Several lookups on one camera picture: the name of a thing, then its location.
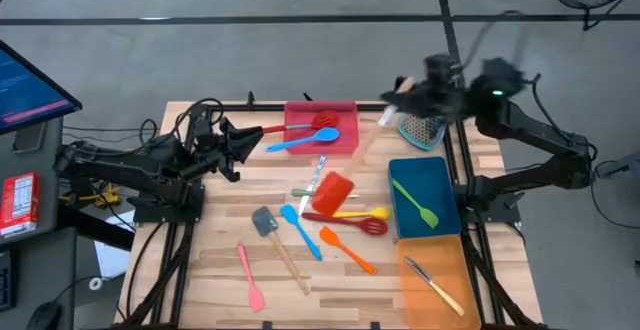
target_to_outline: butter knife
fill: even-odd
[[[442,290],[440,288],[440,286],[436,285],[436,283],[433,282],[433,278],[431,277],[431,275],[428,272],[426,272],[424,269],[422,269],[411,258],[405,256],[404,260],[407,262],[407,264],[409,264],[409,266],[411,266],[413,268],[413,270],[415,270],[418,273],[418,275],[420,275],[421,278],[424,279],[424,281],[427,282],[427,284],[431,285],[433,290],[435,290],[438,293],[438,295],[440,295],[440,297],[443,298],[444,301],[446,301],[447,304],[449,304],[449,306],[451,306],[451,308],[453,310],[455,310],[455,312],[458,313],[458,315],[460,315],[460,316],[464,315],[464,310],[462,309],[462,306],[460,306],[460,304],[458,304],[458,302],[455,301],[451,297],[451,295],[447,294],[444,290]]]
[[[318,178],[320,177],[320,170],[322,170],[322,166],[324,166],[324,161],[327,160],[327,155],[321,155],[320,161],[318,162],[318,166],[316,166],[316,171],[313,173],[313,177],[311,178],[311,185],[307,187],[307,191],[313,192],[313,189],[316,187],[316,183],[318,182]],[[303,196],[300,199],[300,206],[298,207],[298,216],[302,216],[304,212],[304,208],[307,207],[307,203],[309,202],[309,196]]]

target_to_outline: blue spoon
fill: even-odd
[[[271,145],[267,148],[267,152],[274,152],[282,149],[286,149],[292,146],[304,144],[310,141],[334,141],[340,136],[340,132],[335,128],[324,128],[318,130],[313,136],[309,136],[308,138],[298,139],[283,142],[280,144]]]
[[[296,228],[298,228],[298,231],[300,231],[300,235],[302,235],[302,238],[307,243],[307,246],[309,247],[309,250],[311,250],[313,256],[315,256],[318,261],[322,261],[322,254],[320,254],[320,249],[318,249],[318,247],[311,241],[311,239],[309,239],[307,233],[305,233],[302,226],[300,226],[296,209],[294,209],[291,205],[284,205],[280,208],[280,214],[282,214],[282,216],[285,218],[285,220],[287,220],[289,224],[292,224]]]

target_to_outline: green spatula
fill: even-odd
[[[433,211],[425,207],[422,207],[420,204],[418,204],[418,202],[411,195],[409,195],[407,190],[405,190],[402,187],[402,185],[400,185],[400,183],[396,181],[396,179],[391,179],[391,182],[393,183],[393,187],[398,189],[398,191],[400,191],[402,195],[404,195],[407,199],[409,199],[409,201],[411,201],[411,203],[415,207],[417,207],[418,210],[420,210],[420,217],[422,218],[422,220],[424,220],[424,222],[427,223],[427,225],[429,225],[432,229],[438,226],[438,223],[440,222],[440,220],[438,219],[438,216]]]

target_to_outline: pink spatula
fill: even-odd
[[[238,255],[240,256],[240,260],[242,260],[244,273],[247,275],[247,280],[249,281],[249,306],[251,306],[253,312],[258,312],[264,308],[264,296],[262,296],[262,291],[260,291],[253,282],[251,269],[249,269],[249,260],[247,259],[247,251],[244,249],[242,242],[238,243]]]

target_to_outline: monitor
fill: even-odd
[[[82,104],[0,40],[0,135],[16,131],[13,150],[40,148],[46,121]]]

